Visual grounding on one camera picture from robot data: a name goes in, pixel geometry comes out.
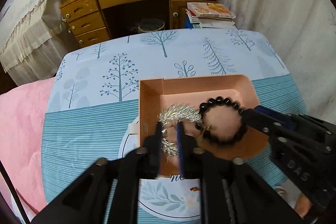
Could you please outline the right hand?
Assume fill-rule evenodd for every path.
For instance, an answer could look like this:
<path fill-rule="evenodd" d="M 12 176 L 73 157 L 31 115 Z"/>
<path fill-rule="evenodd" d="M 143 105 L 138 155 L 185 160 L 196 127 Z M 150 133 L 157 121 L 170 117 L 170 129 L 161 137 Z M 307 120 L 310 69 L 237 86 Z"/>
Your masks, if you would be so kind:
<path fill-rule="evenodd" d="M 288 193 L 284 188 L 281 186 L 276 186 L 275 187 L 275 192 L 288 203 Z M 304 216 L 307 215 L 311 208 L 311 202 L 310 200 L 303 194 L 300 193 L 294 206 L 294 211 L 301 217 L 303 218 Z"/>

